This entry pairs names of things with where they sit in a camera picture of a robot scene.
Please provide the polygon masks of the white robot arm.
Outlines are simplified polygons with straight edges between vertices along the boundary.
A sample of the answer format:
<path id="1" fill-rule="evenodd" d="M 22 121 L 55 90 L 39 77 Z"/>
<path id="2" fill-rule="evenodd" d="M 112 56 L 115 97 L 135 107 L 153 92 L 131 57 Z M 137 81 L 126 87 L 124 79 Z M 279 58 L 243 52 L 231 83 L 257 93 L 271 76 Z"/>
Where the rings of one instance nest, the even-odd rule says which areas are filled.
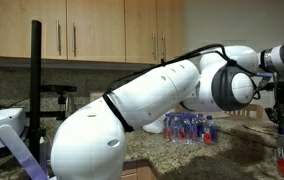
<path id="1" fill-rule="evenodd" d="M 141 70 L 130 82 L 69 116 L 51 149 L 50 180 L 119 180 L 127 132 L 180 105 L 189 111 L 242 109 L 258 90 L 252 78 L 284 75 L 284 44 L 256 52 L 210 44 Z"/>

